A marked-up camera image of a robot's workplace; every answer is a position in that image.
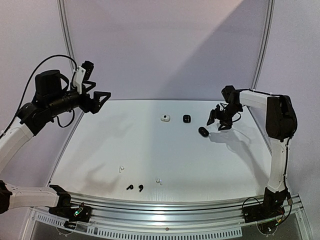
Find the large black charging case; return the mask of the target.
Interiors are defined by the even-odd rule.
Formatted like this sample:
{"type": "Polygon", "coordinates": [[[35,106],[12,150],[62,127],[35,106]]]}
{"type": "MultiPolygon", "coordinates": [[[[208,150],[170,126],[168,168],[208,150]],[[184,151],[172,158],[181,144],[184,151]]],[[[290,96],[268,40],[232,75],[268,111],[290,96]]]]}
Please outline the large black charging case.
{"type": "Polygon", "coordinates": [[[201,127],[199,127],[198,128],[198,132],[199,132],[199,134],[201,135],[201,136],[203,136],[203,137],[205,137],[205,138],[207,138],[208,136],[209,136],[209,131],[205,128],[205,127],[203,127],[203,126],[201,126],[201,127]]]}

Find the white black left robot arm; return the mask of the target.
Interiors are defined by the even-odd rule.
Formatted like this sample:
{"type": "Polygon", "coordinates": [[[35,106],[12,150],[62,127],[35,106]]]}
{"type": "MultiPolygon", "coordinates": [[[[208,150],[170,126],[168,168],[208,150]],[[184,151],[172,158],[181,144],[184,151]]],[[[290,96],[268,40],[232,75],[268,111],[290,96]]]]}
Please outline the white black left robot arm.
{"type": "MultiPolygon", "coordinates": [[[[96,86],[89,81],[84,69],[81,82],[74,89],[62,87],[68,78],[59,70],[48,70],[35,77],[36,93],[31,102],[17,110],[8,130],[0,137],[0,168],[3,170],[13,156],[31,138],[35,137],[47,123],[53,122],[65,112],[80,108],[84,113],[96,114],[111,97],[110,92],[89,91],[96,86]]],[[[0,183],[0,212],[23,207],[49,207],[56,209],[63,217],[74,213],[70,194],[58,185],[48,187],[17,187],[0,183]]]]}

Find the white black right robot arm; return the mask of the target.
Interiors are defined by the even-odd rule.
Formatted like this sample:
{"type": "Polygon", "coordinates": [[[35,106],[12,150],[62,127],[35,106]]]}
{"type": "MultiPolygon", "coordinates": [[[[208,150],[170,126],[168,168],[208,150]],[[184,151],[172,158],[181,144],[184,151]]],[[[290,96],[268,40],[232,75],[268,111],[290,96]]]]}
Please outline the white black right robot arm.
{"type": "Polygon", "coordinates": [[[210,125],[219,120],[219,130],[229,130],[233,126],[235,114],[243,107],[257,108],[265,111],[265,131],[271,144],[271,167],[267,187],[264,190],[263,203],[258,213],[262,218],[269,218],[289,200],[290,194],[286,184],[287,167],[291,139],[298,128],[298,120],[291,99],[288,95],[272,94],[253,89],[235,89],[227,85],[221,91],[226,106],[216,106],[210,112],[210,125]]]}

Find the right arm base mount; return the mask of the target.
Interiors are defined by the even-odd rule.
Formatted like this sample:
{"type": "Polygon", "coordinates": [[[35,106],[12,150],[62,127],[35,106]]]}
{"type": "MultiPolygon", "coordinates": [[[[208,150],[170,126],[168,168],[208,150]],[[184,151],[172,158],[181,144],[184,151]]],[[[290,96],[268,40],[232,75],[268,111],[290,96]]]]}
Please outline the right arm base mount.
{"type": "Polygon", "coordinates": [[[283,205],[276,205],[268,208],[256,197],[248,197],[241,205],[241,214],[245,223],[259,222],[279,217],[279,220],[276,220],[276,225],[279,225],[288,218],[291,214],[291,210],[292,206],[290,206],[289,213],[286,215],[283,205]]]}

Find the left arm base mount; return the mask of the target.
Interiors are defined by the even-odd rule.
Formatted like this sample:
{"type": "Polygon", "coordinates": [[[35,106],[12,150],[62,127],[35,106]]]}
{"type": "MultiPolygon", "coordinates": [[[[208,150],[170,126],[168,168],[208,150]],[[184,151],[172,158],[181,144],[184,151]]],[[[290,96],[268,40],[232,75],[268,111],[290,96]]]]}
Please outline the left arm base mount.
{"type": "Polygon", "coordinates": [[[50,207],[48,212],[57,217],[66,219],[63,224],[64,228],[75,230],[78,222],[89,223],[93,208],[81,204],[68,203],[62,206],[50,207]]]}

